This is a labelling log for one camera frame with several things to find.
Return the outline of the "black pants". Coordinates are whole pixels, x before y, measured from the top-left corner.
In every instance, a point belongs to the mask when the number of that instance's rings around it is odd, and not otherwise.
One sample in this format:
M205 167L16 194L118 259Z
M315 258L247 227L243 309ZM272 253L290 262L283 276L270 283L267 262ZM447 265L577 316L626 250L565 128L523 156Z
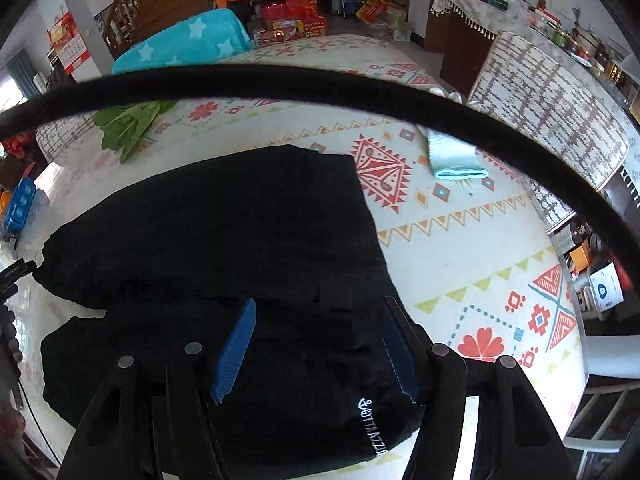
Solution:
M383 338L397 292L352 156L282 145L170 170L63 224L42 254L35 281L96 310L40 346L44 400L71 425L121 356L197 342L217 361L253 301L239 374L208 410L233 478L347 467L420 426Z

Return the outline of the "patterned tablecloth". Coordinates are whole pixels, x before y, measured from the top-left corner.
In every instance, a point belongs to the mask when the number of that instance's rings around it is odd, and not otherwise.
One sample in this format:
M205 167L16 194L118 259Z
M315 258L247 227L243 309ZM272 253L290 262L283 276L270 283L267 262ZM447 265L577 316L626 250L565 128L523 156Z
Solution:
M491 154L487 176L445 182L427 163L424 131L380 114L302 102L206 99L178 103L152 123L141 151L118 162L88 113L38 127L51 165L22 255L126 185L189 162L295 145L355 159L364 200L402 302L434 341L462 356L518 362L565 436L586 383L582 326L528 183Z

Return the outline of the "blue plastic box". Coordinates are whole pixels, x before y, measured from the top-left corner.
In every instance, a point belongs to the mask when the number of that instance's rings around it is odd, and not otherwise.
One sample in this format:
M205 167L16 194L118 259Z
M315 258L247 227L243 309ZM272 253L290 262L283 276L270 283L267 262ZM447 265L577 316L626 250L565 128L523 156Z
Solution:
M31 178L21 178L14 188L3 220L3 227L10 235L18 235L24 229L36 191Z

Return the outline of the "white work gloves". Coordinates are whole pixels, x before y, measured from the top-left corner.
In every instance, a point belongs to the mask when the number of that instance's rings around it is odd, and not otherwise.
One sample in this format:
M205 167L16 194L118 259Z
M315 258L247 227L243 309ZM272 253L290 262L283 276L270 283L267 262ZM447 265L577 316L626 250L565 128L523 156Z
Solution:
M478 162L476 147L454 136L421 127L426 142L428 164L438 180L484 179L488 171Z

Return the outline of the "green leafy vegetable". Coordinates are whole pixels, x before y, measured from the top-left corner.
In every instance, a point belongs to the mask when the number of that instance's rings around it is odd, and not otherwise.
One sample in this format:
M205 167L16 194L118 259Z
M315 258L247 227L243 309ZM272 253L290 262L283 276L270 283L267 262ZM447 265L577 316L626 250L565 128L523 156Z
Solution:
M168 112L176 104L176 101L151 101L95 112L92 120L102 131L101 148L114 152L120 162L126 162L157 116Z

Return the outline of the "grey patterned chair right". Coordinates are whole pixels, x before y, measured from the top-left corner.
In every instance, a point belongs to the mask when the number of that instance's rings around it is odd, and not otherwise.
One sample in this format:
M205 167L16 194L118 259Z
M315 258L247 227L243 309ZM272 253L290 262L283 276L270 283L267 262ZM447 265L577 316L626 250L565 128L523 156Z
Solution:
M593 76L547 41L500 32L470 100L558 156L597 191L628 155L630 120Z

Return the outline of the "turquoise star chair cover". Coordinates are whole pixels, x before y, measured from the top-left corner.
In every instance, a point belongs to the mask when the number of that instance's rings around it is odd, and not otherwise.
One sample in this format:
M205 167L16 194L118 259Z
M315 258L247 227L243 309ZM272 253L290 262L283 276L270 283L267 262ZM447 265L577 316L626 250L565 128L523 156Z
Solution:
M207 11L145 39L123 53L112 75L167 66L213 64L254 48L229 9Z

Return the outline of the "side table with lace cloth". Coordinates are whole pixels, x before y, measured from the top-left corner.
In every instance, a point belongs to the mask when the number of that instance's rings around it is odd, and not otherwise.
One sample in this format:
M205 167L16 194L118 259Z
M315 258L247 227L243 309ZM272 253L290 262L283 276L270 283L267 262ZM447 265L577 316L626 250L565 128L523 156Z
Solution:
M432 0L424 47L442 55L439 78L468 96L502 32L530 31L526 7L500 10L488 0Z

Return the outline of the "red gift boxes stack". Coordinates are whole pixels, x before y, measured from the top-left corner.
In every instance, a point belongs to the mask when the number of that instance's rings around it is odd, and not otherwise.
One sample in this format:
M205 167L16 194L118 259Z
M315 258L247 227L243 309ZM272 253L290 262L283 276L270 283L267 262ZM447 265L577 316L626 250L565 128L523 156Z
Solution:
M250 39L256 48L297 39L322 37L326 18L318 0L250 0L254 16L248 22Z

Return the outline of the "red wall calendar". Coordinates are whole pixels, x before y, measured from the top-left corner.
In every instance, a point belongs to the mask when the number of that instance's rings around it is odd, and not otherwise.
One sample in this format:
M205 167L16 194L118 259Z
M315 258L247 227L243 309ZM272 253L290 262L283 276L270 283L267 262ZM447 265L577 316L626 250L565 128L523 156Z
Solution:
M48 30L48 37L50 46L67 75L72 74L90 58L90 52L70 12L65 12L53 24Z

